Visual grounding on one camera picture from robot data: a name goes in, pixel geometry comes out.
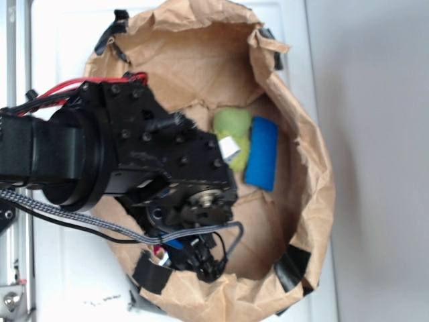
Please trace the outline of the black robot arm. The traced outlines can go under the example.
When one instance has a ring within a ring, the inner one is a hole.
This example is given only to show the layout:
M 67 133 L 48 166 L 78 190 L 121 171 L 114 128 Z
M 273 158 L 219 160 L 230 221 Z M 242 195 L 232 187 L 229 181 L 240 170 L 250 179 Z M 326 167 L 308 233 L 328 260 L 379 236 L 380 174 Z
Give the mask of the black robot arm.
M 213 282 L 211 251 L 234 226 L 233 174 L 215 135 L 166 111 L 144 75 L 87 79 L 1 110 L 1 199 L 166 248 L 172 266 Z

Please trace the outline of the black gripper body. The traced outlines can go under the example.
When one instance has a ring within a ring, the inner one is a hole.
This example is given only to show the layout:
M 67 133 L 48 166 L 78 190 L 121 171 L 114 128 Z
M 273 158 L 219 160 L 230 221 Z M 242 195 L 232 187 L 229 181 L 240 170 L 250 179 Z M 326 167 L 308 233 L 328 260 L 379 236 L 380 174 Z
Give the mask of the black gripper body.
M 213 237 L 229 226 L 237 200 L 216 137 L 183 113 L 167 112 L 141 83 L 86 81 L 78 94 L 86 132 L 79 209 L 116 198 L 166 246 L 175 268 L 215 281 L 231 251 L 215 259 Z

